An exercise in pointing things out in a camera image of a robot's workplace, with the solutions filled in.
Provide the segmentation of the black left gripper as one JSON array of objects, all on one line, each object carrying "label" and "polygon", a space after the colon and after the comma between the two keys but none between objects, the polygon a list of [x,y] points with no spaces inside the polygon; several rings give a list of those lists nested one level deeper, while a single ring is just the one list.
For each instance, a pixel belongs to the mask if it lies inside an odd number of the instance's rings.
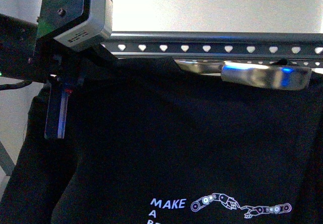
[{"label": "black left gripper", "polygon": [[112,74],[113,63],[113,54],[100,43],[76,52],[54,39],[36,41],[27,66],[27,80],[38,83],[49,80],[46,139],[65,137],[69,93],[64,83],[76,86],[85,80],[105,80]]}]

